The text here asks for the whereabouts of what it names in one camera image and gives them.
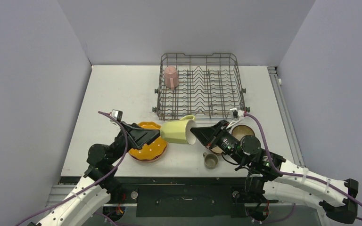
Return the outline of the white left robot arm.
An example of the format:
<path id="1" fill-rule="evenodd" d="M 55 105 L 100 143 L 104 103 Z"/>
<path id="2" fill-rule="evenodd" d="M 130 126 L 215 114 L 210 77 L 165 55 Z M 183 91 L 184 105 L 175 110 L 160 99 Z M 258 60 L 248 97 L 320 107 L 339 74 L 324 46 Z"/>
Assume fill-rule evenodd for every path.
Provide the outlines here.
<path id="1" fill-rule="evenodd" d="M 88 150 L 88 168 L 66 198 L 48 208 L 50 213 L 37 226 L 81 226 L 105 203 L 117 202 L 121 184 L 114 177 L 130 149 L 141 149 L 159 136 L 158 129 L 143 129 L 137 124 L 116 122 L 119 134 L 110 145 L 94 144 Z"/>

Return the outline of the pink mug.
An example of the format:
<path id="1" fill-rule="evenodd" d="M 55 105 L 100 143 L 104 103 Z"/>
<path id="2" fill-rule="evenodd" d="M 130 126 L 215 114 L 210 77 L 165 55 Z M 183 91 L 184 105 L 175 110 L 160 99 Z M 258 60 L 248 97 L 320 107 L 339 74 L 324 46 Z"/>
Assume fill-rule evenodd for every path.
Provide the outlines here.
<path id="1" fill-rule="evenodd" d="M 165 86 L 174 90 L 179 85 L 179 75 L 175 66 L 168 66 L 164 70 Z"/>

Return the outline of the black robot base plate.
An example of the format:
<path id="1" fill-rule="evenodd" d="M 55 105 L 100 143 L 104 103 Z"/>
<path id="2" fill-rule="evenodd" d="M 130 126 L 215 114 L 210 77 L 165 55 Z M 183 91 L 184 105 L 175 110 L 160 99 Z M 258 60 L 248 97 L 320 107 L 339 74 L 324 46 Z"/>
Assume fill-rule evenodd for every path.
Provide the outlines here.
<path id="1" fill-rule="evenodd" d="M 262 182 L 245 177 L 117 177 L 118 194 L 104 206 L 135 207 L 137 217 L 243 218 L 248 211 L 267 210 Z"/>

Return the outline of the pale yellow mug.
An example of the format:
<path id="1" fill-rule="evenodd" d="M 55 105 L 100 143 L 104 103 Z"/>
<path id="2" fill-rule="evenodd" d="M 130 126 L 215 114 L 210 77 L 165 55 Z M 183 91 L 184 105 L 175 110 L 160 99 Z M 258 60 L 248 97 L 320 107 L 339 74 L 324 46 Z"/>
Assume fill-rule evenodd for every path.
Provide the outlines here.
<path id="1" fill-rule="evenodd" d="M 168 143 L 194 145 L 197 139 L 190 129 L 196 126 L 196 117 L 186 115 L 179 120 L 165 122 L 160 136 Z"/>

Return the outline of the grey wire dish rack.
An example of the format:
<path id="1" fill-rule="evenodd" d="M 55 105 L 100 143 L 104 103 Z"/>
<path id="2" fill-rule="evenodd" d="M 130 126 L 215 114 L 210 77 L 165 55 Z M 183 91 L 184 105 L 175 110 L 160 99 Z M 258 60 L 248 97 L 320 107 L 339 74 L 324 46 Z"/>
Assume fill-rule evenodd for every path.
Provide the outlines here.
<path id="1" fill-rule="evenodd" d="M 165 69 L 177 69 L 179 85 L 165 85 Z M 195 115 L 199 120 L 230 120 L 231 108 L 247 110 L 237 57 L 232 53 L 165 53 L 161 57 L 156 106 L 163 121 Z"/>

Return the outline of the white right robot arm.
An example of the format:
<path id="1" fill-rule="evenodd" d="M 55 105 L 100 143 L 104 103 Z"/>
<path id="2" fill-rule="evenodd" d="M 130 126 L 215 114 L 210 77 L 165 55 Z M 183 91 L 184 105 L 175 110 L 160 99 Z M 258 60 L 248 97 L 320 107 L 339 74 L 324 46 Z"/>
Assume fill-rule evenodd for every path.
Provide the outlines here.
<path id="1" fill-rule="evenodd" d="M 321 210 L 334 221 L 352 224 L 358 205 L 352 201 L 358 193 L 354 179 L 334 180 L 297 166 L 275 153 L 267 153 L 252 133 L 234 136 L 229 122 L 222 120 L 209 127 L 194 127 L 187 131 L 206 148 L 219 148 L 234 160 L 235 170 L 247 169 L 244 190 L 236 200 L 252 203 L 286 201 Z"/>

